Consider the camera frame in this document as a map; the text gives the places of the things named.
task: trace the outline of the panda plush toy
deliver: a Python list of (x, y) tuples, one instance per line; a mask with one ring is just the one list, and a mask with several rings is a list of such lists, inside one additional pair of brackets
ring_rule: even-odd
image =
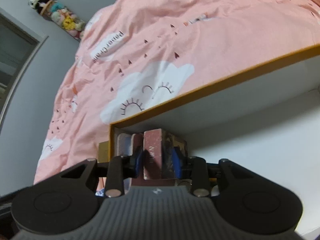
[(32, 9), (35, 9), (38, 12), (38, 14), (40, 14), (43, 7), (49, 1), (50, 0), (30, 0), (28, 4), (31, 6)]

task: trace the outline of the black circular joint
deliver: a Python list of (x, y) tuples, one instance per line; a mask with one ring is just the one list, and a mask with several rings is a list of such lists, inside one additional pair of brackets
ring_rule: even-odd
[(300, 199), (271, 181), (243, 179), (216, 197), (221, 217), (243, 231), (273, 235), (293, 229), (302, 215)]
[(280, 200), (271, 193), (251, 192), (244, 196), (243, 204), (251, 212), (267, 214), (280, 206)]
[(56, 185), (39, 183), (23, 190), (14, 198), (11, 213), (19, 228), (55, 235), (83, 226), (98, 209), (94, 193), (70, 180)]

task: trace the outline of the yellow plush toy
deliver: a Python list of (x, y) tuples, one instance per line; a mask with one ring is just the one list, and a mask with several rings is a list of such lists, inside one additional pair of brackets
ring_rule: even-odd
[(65, 18), (62, 25), (67, 31), (71, 31), (76, 28), (76, 23), (73, 21), (72, 18), (70, 18), (70, 16), (67, 16)]

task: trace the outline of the pink bedding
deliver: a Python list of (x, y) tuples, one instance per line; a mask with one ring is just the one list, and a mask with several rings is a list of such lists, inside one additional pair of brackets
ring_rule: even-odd
[(320, 0), (117, 0), (58, 91), (35, 183), (97, 157), (110, 122), (320, 42)]

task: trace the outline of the gray wall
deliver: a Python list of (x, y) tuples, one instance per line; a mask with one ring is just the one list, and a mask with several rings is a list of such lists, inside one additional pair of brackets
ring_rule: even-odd
[[(52, 116), (53, 102), (79, 43), (28, 6), (29, 0), (0, 0), (6, 11), (39, 36), (49, 35), (25, 72), (0, 133), (0, 195), (31, 185)], [(88, 21), (115, 0), (58, 0)]]

